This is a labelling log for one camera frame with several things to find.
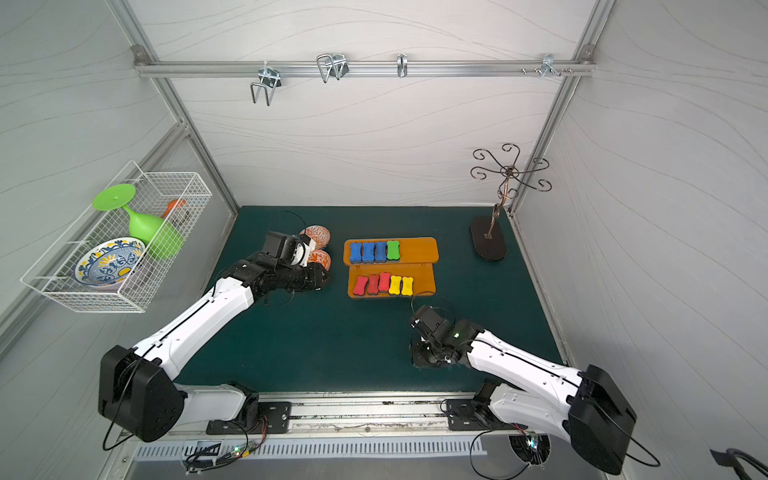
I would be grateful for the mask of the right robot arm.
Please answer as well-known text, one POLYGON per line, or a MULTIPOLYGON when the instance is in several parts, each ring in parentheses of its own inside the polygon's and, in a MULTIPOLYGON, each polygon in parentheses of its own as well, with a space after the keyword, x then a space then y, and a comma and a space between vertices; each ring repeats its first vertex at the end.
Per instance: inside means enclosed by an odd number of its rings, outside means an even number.
POLYGON ((598 470, 618 475, 628 457, 637 414, 605 370, 550 362, 467 321, 412 327, 414 364, 461 364, 497 378, 479 391, 480 421, 526 426, 556 436, 598 470))

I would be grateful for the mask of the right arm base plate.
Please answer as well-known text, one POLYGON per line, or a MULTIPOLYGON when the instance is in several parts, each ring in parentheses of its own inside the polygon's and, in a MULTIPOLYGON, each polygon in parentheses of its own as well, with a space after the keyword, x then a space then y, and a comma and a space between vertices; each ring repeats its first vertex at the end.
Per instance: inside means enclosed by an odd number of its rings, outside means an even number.
POLYGON ((468 431, 513 431, 520 433, 526 430, 524 425, 507 424, 492 416, 491 413, 479 412, 471 399, 444 399, 440 403, 440 411, 447 419, 448 429, 456 432, 468 431))

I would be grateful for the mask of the orange two-tier shelf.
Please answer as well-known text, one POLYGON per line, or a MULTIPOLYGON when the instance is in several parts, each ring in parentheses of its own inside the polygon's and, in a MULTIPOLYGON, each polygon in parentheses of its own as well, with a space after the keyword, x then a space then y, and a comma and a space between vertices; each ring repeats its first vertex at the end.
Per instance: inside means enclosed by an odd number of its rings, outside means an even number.
POLYGON ((437 240, 432 237, 414 237, 414 238, 384 238, 384 239, 350 239, 344 244, 343 261, 349 267, 347 294, 352 299, 385 299, 394 297, 408 297, 390 295, 388 292, 380 293, 376 296, 354 296, 353 288, 356 278, 360 275, 369 276, 389 272, 391 275, 398 275, 402 278, 414 278, 414 295, 430 296, 437 292, 436 280, 434 275, 434 265, 439 260, 437 240), (401 258, 399 261, 386 261, 385 263, 359 263, 351 264, 349 262, 349 244, 351 242, 377 242, 398 240, 400 242, 401 258))

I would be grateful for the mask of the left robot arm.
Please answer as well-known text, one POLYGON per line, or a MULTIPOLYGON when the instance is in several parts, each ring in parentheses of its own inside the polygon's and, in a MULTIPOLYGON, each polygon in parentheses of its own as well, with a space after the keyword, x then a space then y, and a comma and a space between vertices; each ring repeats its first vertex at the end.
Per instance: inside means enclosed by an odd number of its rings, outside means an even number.
POLYGON ((258 394, 236 382, 177 383, 184 366, 216 333, 274 290, 322 289, 330 279, 320 263, 262 265, 241 260, 197 302, 135 346, 115 346, 101 359, 97 410, 143 442, 178 425, 231 421, 246 431, 258 422, 258 394))

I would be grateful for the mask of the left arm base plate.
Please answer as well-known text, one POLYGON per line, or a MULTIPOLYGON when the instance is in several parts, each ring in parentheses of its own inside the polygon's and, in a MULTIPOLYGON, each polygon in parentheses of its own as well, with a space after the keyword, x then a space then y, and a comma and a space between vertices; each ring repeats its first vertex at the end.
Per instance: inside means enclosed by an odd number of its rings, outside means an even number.
POLYGON ((286 434, 289 430, 292 404, 290 402, 251 402, 232 420, 208 422, 208 435, 248 435, 265 430, 267 434, 286 434))

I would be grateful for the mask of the green eraser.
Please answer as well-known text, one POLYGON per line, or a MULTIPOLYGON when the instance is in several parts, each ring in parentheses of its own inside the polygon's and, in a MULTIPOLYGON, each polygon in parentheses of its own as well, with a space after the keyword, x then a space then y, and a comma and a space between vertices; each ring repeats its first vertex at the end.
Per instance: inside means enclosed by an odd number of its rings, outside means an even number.
POLYGON ((399 261, 401 258, 400 242, 398 240, 387 241, 386 254, 388 261, 399 261))

